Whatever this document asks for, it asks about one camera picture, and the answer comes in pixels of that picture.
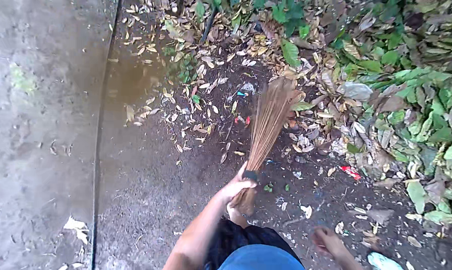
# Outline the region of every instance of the puddle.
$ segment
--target puddle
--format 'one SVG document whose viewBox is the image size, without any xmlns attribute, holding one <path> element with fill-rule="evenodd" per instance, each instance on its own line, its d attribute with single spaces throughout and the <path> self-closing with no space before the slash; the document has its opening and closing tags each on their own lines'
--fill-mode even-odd
<svg viewBox="0 0 452 270">
<path fill-rule="evenodd" d="M 107 103 L 141 105 L 146 93 L 152 93 L 151 83 L 164 77 L 162 66 L 137 63 L 137 58 L 109 64 L 112 68 L 107 85 Z"/>
</svg>

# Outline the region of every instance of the black tape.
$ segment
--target black tape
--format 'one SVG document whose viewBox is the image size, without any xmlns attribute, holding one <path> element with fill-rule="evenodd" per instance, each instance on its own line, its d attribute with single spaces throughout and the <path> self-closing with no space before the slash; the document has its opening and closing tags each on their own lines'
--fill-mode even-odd
<svg viewBox="0 0 452 270">
<path fill-rule="evenodd" d="M 249 178 L 249 179 L 252 179 L 254 181 L 258 181 L 258 175 L 253 170 L 245 170 L 243 172 L 243 178 Z"/>
</svg>

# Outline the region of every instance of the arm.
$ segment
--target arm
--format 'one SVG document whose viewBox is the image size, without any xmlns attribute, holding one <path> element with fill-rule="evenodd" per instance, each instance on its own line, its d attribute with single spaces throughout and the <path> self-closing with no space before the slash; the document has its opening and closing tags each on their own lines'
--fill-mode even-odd
<svg viewBox="0 0 452 270">
<path fill-rule="evenodd" d="M 323 253 L 332 255 L 343 270 L 363 270 L 361 264 L 354 260 L 343 241 L 330 229 L 315 228 L 313 242 Z"/>
<path fill-rule="evenodd" d="M 211 238 L 226 205 L 243 189 L 256 186 L 253 181 L 241 181 L 246 164 L 238 174 L 216 193 L 208 205 L 184 230 L 163 270 L 195 270 L 202 266 Z"/>
</svg>

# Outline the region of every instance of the hand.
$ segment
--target hand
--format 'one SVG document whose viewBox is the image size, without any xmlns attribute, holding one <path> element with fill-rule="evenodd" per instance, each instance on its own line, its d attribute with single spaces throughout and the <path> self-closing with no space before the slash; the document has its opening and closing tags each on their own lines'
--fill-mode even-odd
<svg viewBox="0 0 452 270">
<path fill-rule="evenodd" d="M 246 169 L 247 163 L 248 162 L 245 162 L 241 167 L 240 171 L 238 172 L 238 174 L 218 192 L 221 198 L 223 198 L 227 203 L 229 203 L 242 189 L 253 188 L 258 185 L 255 181 L 251 179 L 242 181 L 243 173 L 244 170 Z"/>
<path fill-rule="evenodd" d="M 320 252 L 332 255 L 334 259 L 349 254 L 343 241 L 341 241 L 334 231 L 328 228 L 314 228 L 313 243 L 318 247 Z"/>
</svg>

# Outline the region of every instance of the foliage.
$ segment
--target foliage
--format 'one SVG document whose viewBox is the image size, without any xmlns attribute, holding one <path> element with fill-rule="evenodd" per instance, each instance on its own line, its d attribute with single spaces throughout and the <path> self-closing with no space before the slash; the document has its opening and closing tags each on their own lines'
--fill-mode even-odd
<svg viewBox="0 0 452 270">
<path fill-rule="evenodd" d="M 298 59 L 300 52 L 298 51 L 298 47 L 296 47 L 296 45 L 286 39 L 282 39 L 281 50 L 283 51 L 283 56 L 289 65 L 291 65 L 292 67 L 297 67 L 301 64 L 300 60 Z"/>
</svg>

